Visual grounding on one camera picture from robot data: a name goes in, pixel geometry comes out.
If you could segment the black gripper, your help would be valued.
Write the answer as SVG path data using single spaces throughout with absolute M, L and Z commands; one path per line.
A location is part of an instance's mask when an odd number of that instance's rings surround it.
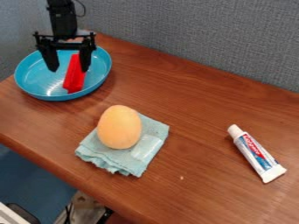
M 78 19 L 74 7 L 48 7 L 52 35 L 36 32 L 36 48 L 42 53 L 48 69 L 55 72 L 60 66 L 56 50 L 79 50 L 82 71 L 87 72 L 91 54 L 96 49 L 95 33 L 78 34 Z

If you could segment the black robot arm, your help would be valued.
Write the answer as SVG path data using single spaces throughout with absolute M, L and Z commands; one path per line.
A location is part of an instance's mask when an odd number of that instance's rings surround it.
M 91 65 L 91 54 L 96 50 L 96 34 L 92 31 L 87 34 L 79 34 L 79 15 L 72 0 L 47 0 L 47 4 L 52 35 L 44 35 L 39 32 L 34 34 L 36 49 L 46 65 L 55 72 L 60 66 L 58 51 L 78 50 L 80 68 L 83 72 L 87 72 Z

